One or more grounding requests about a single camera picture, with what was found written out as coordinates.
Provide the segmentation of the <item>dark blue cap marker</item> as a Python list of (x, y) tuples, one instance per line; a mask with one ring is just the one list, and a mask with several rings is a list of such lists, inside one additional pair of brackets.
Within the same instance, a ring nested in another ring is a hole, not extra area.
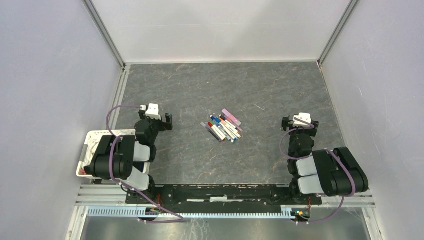
[(237, 141), (239, 138), (224, 125), (218, 117), (215, 117), (215, 121), (223, 128), (223, 130), (234, 140)]

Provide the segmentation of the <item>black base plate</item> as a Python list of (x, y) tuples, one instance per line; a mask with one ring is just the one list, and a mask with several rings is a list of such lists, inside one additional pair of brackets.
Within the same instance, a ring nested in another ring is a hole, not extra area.
[(164, 184), (144, 194), (177, 214), (271, 214), (279, 213), (281, 206), (302, 208), (323, 202), (277, 184)]

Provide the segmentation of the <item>purple grey marker pen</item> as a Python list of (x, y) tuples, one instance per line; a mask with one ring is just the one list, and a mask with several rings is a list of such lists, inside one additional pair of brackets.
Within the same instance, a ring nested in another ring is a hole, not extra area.
[(217, 140), (217, 141), (219, 141), (220, 143), (222, 142), (222, 140), (220, 139), (220, 137), (215, 133), (215, 132), (213, 132), (213, 130), (206, 124), (206, 123), (204, 123), (204, 122), (201, 122), (200, 123), (200, 125), (202, 126), (202, 127), (204, 127), (210, 134), (212, 134), (213, 135), (213, 137)]

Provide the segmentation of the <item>white plastic basket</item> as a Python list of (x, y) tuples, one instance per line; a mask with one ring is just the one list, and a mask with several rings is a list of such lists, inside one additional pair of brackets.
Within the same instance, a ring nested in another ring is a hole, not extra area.
[[(112, 130), (115, 135), (134, 135), (136, 131), (134, 129), (120, 129)], [(109, 135), (108, 130), (92, 130), (89, 131), (86, 135), (83, 149), (80, 155), (79, 163), (76, 169), (76, 176), (80, 178), (87, 178), (89, 180), (99, 180), (99, 177), (94, 177), (91, 174), (85, 172), (84, 167), (88, 166), (91, 163), (91, 160), (94, 156), (95, 151), (100, 143), (102, 136)], [(136, 162), (134, 166), (142, 171), (143, 174), (150, 173), (150, 162)]]

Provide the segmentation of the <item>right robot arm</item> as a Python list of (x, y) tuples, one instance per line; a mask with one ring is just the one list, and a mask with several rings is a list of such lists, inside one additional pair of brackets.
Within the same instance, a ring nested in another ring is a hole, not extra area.
[(283, 117), (281, 128), (288, 138), (287, 168), (293, 179), (289, 199), (302, 204), (311, 195), (350, 197), (369, 189), (369, 180), (347, 147), (314, 150), (319, 122), (310, 114)]

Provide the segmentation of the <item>red cap marker pen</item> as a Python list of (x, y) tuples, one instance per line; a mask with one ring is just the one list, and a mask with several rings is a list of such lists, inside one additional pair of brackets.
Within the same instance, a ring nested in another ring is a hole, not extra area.
[(224, 142), (226, 140), (225, 135), (223, 135), (220, 130), (211, 122), (207, 123), (208, 126), (213, 130), (214, 133), (217, 134), (217, 136)]

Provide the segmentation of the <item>orange cap marker pen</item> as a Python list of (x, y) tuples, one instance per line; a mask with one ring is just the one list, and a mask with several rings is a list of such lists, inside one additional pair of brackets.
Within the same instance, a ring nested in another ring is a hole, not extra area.
[(224, 120), (221, 116), (219, 117), (221, 123), (223, 125), (225, 125), (235, 136), (237, 136), (238, 138), (241, 138), (242, 136), (239, 134), (239, 132), (231, 125), (229, 124), (226, 120)]

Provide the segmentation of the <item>green cap marker pen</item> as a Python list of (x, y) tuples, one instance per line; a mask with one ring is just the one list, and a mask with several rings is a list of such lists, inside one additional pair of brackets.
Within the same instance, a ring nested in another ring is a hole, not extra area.
[(216, 122), (216, 120), (213, 119), (212, 122), (215, 125), (215, 127), (221, 132), (221, 134), (225, 136), (225, 138), (232, 143), (233, 139), (224, 131), (224, 129)]

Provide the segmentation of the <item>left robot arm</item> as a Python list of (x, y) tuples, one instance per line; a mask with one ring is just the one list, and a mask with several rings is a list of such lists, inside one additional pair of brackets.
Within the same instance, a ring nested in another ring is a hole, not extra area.
[(156, 158), (155, 141), (159, 132), (173, 129), (173, 116), (165, 114), (165, 120), (153, 111), (140, 110), (140, 120), (135, 123), (135, 133), (107, 134), (100, 138), (99, 144), (87, 166), (86, 174), (102, 180), (116, 180), (130, 189), (138, 190), (138, 197), (145, 204), (153, 203), (157, 190), (150, 186), (151, 176), (145, 172), (147, 163)]

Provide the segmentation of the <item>white cloth in basket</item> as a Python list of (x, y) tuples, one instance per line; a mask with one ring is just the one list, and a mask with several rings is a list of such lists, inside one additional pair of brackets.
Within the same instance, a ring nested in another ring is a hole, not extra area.
[(84, 146), (86, 147), (86, 150), (85, 150), (85, 154), (83, 155), (83, 161), (82, 161), (83, 167), (90, 165), (102, 137), (103, 137), (102, 135), (95, 134), (95, 135), (90, 135), (86, 138), (86, 141), (84, 142)]

